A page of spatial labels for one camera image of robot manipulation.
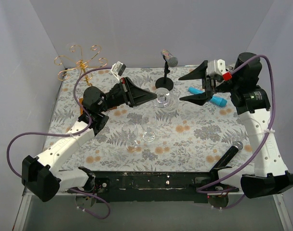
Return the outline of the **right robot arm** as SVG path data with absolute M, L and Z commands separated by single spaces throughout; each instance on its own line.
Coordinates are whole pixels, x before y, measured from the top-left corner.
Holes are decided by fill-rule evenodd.
M 230 93 L 232 104 L 245 126 L 252 156 L 239 168 L 219 167 L 210 183 L 196 187 L 207 193 L 212 187 L 221 191 L 227 185 L 238 188 L 247 198 L 280 194 L 293 187 L 293 173 L 288 171 L 279 152 L 273 123 L 276 104 L 272 67 L 265 55 L 243 52 L 232 71 L 224 60 L 203 61 L 180 81 L 200 79 L 203 93 L 182 97 L 182 101 L 199 106 L 216 93 Z

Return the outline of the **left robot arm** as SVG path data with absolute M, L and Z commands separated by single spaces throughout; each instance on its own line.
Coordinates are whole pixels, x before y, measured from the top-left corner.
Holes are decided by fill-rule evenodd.
M 51 200 L 61 190 L 93 191 L 95 174 L 91 170 L 79 167 L 60 171 L 61 166 L 104 128 L 109 120 L 104 112 L 122 104 L 139 106 L 156 97 L 155 93 L 134 85 L 128 77 L 122 78 L 108 93 L 95 86 L 88 87 L 83 93 L 84 112 L 70 131 L 46 151 L 23 160 L 22 184 L 43 202 Z

